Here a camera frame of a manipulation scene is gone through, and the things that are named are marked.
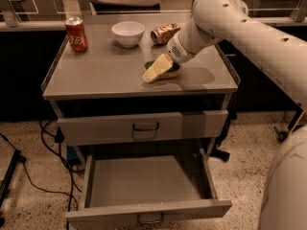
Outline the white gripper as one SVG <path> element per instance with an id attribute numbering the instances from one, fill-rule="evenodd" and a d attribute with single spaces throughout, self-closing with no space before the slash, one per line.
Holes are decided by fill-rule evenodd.
<path id="1" fill-rule="evenodd" d="M 146 62 L 145 73 L 142 79 L 146 83 L 154 82 L 161 75 L 170 70 L 173 62 L 177 64 L 185 63 L 195 55 L 189 53 L 179 41 L 179 33 L 176 33 L 167 43 L 167 54 L 161 54 L 156 60 Z"/>

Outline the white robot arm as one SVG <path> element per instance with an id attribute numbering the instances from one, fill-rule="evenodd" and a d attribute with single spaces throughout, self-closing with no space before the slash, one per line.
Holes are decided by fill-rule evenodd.
<path id="1" fill-rule="evenodd" d="M 248 16 L 241 0 L 195 0 L 190 20 L 168 42 L 168 52 L 144 73 L 153 82 L 173 63 L 228 40 L 307 108 L 307 43 Z M 258 230 L 307 230 L 307 126 L 290 134 L 275 154 L 261 203 Z"/>

